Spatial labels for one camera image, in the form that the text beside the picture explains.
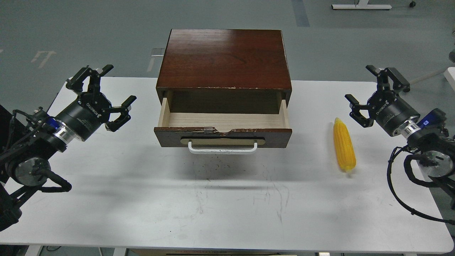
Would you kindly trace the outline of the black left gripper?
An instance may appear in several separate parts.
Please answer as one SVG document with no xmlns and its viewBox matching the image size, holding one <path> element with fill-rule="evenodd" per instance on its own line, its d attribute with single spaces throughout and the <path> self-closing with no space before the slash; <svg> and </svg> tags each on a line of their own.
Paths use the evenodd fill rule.
<svg viewBox="0 0 455 256">
<path fill-rule="evenodd" d="M 56 120 L 70 128 L 80 141 L 86 141 L 103 123 L 106 130 L 116 132 L 131 119 L 129 112 L 137 96 L 130 95 L 121 106 L 112 107 L 112 103 L 100 93 L 101 78 L 113 68 L 113 65 L 106 65 L 94 70 L 87 65 L 66 80 L 66 88 L 80 95 L 56 116 Z M 89 78 L 89 84 L 87 91 L 83 92 L 86 78 Z M 111 113 L 120 115 L 114 121 L 108 121 Z"/>
</svg>

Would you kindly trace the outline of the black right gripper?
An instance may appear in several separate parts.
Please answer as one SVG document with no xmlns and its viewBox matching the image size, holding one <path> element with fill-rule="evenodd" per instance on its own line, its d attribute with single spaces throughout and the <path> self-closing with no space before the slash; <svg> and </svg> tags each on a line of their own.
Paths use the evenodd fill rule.
<svg viewBox="0 0 455 256">
<path fill-rule="evenodd" d="M 366 69 L 376 77 L 377 91 L 367 104 L 360 104 L 353 95 L 346 94 L 351 108 L 349 115 L 363 128 L 373 126 L 375 120 L 389 136 L 397 136 L 403 123 L 416 122 L 421 116 L 398 95 L 399 92 L 409 92 L 411 84 L 396 68 L 381 69 L 366 65 Z M 361 110 L 367 110 L 369 117 L 362 115 Z"/>
</svg>

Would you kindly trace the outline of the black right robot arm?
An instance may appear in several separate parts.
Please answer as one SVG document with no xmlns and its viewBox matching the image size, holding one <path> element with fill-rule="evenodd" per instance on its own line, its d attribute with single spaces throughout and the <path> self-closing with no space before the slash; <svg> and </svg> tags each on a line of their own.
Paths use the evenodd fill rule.
<svg viewBox="0 0 455 256">
<path fill-rule="evenodd" d="M 350 103 L 350 117 L 362 127 L 377 123 L 389 136 L 402 135 L 409 149 L 403 166 L 410 181 L 427 188 L 438 187 L 454 198 L 454 139 L 445 128 L 445 113 L 435 108 L 425 117 L 400 97 L 409 92 L 411 84 L 396 68 L 366 69 L 377 79 L 377 89 L 366 104 L 346 94 Z"/>
</svg>

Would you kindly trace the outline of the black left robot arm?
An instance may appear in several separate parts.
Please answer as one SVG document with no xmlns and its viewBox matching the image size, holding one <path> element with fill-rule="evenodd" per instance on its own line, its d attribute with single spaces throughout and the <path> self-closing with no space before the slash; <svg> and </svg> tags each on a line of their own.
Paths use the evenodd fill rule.
<svg viewBox="0 0 455 256">
<path fill-rule="evenodd" d="M 56 116 L 42 107 L 32 114 L 1 107 L 1 230 L 18 222 L 21 206 L 36 192 L 71 190 L 50 166 L 56 152 L 64 152 L 74 139 L 86 141 L 103 124 L 115 132 L 131 119 L 136 96 L 114 107 L 101 92 L 101 78 L 112 69 L 110 64 L 97 70 L 85 66 L 67 79 L 65 87 L 77 97 Z"/>
</svg>

